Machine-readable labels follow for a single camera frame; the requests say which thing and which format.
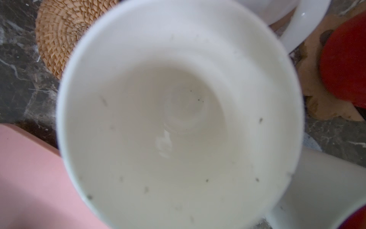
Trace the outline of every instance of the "marble surface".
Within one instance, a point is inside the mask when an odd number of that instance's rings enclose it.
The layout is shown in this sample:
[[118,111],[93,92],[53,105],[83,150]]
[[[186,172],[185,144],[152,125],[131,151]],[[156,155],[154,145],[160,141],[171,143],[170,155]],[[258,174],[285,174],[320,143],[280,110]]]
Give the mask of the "marble surface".
[[[363,0],[333,0],[329,13],[344,14]],[[59,82],[40,59],[35,19],[41,0],[0,0],[0,122],[15,123],[57,147],[55,105]],[[291,57],[299,59],[298,52]],[[366,167],[366,123],[306,116],[305,131],[324,152]],[[262,222],[257,229],[268,229]]]

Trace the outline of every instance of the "woven rattan coaster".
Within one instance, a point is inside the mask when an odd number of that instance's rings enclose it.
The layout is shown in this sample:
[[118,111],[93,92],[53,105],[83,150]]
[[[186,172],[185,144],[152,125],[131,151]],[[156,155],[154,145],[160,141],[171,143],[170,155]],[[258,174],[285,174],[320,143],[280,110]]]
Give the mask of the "woven rattan coaster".
[[60,79],[78,40],[94,21],[119,0],[43,0],[36,19],[38,50]]

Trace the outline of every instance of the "white ceramic cup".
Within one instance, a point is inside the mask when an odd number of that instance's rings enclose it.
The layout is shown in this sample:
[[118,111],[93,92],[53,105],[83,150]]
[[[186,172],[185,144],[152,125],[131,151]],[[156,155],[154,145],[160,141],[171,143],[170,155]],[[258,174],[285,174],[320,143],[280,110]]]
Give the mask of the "white ceramic cup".
[[289,26],[281,36],[281,42],[289,53],[312,33],[324,17],[330,3],[330,0],[236,1],[249,8],[268,25],[278,21],[297,6]]
[[295,171],[303,102],[287,51],[223,0],[130,0],[77,45],[57,136],[86,204],[113,228],[247,228]]

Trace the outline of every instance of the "dark speck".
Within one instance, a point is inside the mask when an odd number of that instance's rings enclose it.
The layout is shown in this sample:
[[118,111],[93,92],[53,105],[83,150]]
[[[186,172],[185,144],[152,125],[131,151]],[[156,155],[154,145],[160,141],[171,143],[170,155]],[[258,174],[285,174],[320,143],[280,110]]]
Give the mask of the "dark speck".
[[174,207],[176,211],[181,212],[183,210],[183,207],[181,205]]
[[102,103],[103,103],[103,105],[104,105],[105,107],[107,107],[107,106],[108,106],[107,100],[105,100],[105,98],[104,98],[103,96],[100,96],[100,100],[102,101]]

